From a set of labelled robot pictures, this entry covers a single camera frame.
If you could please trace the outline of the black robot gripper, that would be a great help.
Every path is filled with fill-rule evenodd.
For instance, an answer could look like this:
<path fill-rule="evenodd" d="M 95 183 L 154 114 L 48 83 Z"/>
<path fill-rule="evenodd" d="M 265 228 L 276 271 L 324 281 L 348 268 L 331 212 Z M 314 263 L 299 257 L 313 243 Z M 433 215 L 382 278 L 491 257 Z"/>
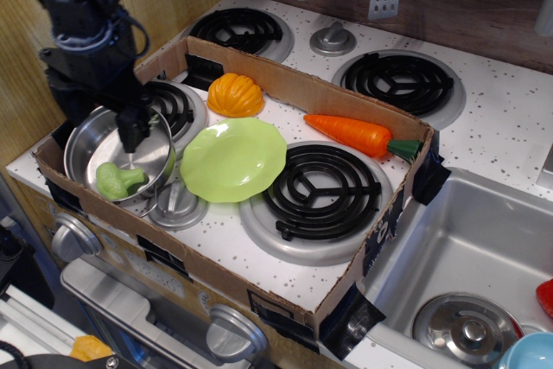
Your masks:
<path fill-rule="evenodd" d="M 48 86 L 71 124 L 81 124 L 98 105 L 118 113 L 125 153 L 135 153 L 149 137 L 151 98 L 134 74 L 138 58 L 133 18 L 55 18 L 54 46 L 39 57 L 47 65 Z"/>

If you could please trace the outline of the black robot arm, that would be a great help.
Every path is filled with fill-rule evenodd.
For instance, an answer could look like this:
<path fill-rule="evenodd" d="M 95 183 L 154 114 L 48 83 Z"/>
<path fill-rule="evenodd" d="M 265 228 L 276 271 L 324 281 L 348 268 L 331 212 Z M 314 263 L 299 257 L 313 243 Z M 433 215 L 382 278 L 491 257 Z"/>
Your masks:
<path fill-rule="evenodd" d="M 120 142 L 133 153 L 150 134 L 152 98 L 134 73 L 148 49 L 137 48 L 142 29 L 121 0 L 38 0 L 48 12 L 54 46 L 39 57 L 48 87 L 74 127 L 102 105 L 114 111 Z"/>

